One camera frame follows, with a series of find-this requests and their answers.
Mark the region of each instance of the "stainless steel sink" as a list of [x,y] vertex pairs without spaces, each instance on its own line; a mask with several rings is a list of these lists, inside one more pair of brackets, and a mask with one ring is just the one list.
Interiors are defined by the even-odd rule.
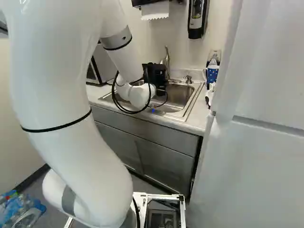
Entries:
[[[139,81],[133,85],[140,86],[143,83],[144,81]],[[192,84],[185,84],[184,81],[181,80],[180,82],[176,82],[176,80],[174,82],[169,82],[166,87],[166,92],[168,94],[167,102],[160,106],[166,101],[167,96],[155,96],[150,101],[150,108],[147,108],[145,112],[150,112],[152,114],[161,115],[179,121],[186,121],[202,87],[203,83],[195,81]],[[119,96],[119,94],[115,94],[121,105],[135,110],[135,107],[133,107],[129,101],[125,101]],[[100,97],[99,100],[113,103],[111,93]]]

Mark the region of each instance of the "gray floor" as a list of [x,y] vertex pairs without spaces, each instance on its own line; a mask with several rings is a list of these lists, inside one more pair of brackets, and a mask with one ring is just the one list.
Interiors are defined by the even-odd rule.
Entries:
[[[34,182],[29,188],[27,188],[24,193],[29,194],[32,197],[40,199],[42,204],[47,207],[47,211],[44,215],[40,217],[40,219],[35,224],[34,228],[63,228],[66,221],[67,216],[52,207],[48,202],[44,199],[42,195],[42,181],[43,177]],[[153,187],[152,185],[142,181],[141,179],[132,176],[133,179],[133,190],[134,191],[142,191],[151,194],[165,194],[160,189]],[[72,228],[87,228],[85,225],[74,221]]]

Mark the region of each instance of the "countertop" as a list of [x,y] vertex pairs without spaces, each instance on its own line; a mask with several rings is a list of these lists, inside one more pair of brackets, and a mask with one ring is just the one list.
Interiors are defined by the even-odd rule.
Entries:
[[[191,71],[186,70],[187,75],[191,75],[194,80],[198,79],[197,72],[194,72],[193,70]],[[178,75],[184,75],[184,74],[183,72],[179,71]],[[180,78],[180,77],[177,76],[177,74],[175,74],[173,78]],[[89,103],[91,105],[127,115],[121,112],[115,106],[114,103],[106,102],[104,100],[98,100],[100,97],[103,97],[104,95],[111,92],[110,85],[104,85],[102,87],[97,87],[94,85],[86,85],[86,92],[89,99]],[[206,124],[207,124],[207,116],[210,113],[209,109],[206,106],[205,92],[206,92],[206,87],[204,86],[195,101],[195,104],[190,112],[188,119],[185,122],[169,119],[145,111],[130,116],[138,119],[146,120],[151,123],[156,123],[173,129],[177,129],[183,132],[204,136],[206,130]]]

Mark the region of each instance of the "paper towel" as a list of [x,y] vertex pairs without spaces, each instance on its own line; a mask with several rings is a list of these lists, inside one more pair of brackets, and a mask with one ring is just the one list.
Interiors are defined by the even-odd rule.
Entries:
[[159,1],[142,5],[142,20],[161,19],[169,17],[169,1]]

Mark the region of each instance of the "microwave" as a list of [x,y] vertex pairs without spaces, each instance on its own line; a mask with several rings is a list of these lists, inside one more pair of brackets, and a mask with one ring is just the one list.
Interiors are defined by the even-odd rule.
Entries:
[[102,86],[107,81],[115,78],[117,68],[110,59],[108,53],[98,42],[91,58],[87,74],[86,83],[89,85]]

